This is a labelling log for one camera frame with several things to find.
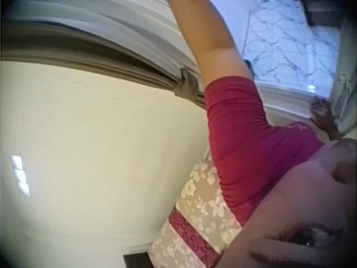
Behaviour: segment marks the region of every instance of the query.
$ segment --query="white wall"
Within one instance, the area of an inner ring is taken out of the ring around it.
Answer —
[[[121,251],[160,230],[208,147],[205,111],[163,90],[25,63],[2,63],[1,89],[1,177],[24,221],[26,267],[120,267]]]

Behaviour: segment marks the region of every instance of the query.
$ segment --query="curtain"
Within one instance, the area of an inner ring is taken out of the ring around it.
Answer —
[[[1,27],[4,61],[113,76],[204,108],[198,68],[166,1],[19,0]]]
[[[330,100],[337,125],[344,135],[357,125],[356,119],[357,31],[351,18],[344,18],[341,28],[340,52]]]

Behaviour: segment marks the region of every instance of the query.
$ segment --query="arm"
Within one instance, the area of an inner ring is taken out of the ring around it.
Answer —
[[[311,104],[311,114],[312,121],[319,129],[327,132],[330,141],[342,138],[335,123],[335,117],[332,114],[331,104],[328,101],[317,98]]]
[[[205,86],[225,76],[253,80],[222,16],[209,0],[168,0]]]

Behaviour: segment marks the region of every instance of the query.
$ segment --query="marble pattern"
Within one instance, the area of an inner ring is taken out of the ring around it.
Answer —
[[[250,15],[243,56],[252,62],[257,83],[328,97],[339,42],[339,29],[307,25],[300,1],[263,0]]]

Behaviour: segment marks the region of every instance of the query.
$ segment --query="clothing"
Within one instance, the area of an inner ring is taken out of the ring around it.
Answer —
[[[212,82],[205,103],[222,195],[243,226],[284,174],[307,161],[323,143],[304,123],[271,126],[257,87],[246,78]]]

